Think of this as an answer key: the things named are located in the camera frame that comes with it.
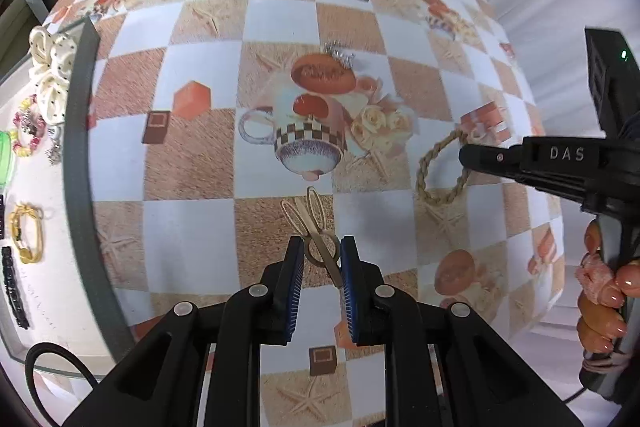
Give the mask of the right hand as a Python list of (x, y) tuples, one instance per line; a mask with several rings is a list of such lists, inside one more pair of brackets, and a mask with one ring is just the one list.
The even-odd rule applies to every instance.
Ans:
[(602, 235), (597, 220), (585, 231), (585, 257), (576, 270), (582, 292), (577, 306), (577, 332), (585, 350), (607, 355), (614, 341), (627, 334), (620, 309), (629, 298), (639, 297), (639, 260), (632, 260), (614, 273), (602, 260)]

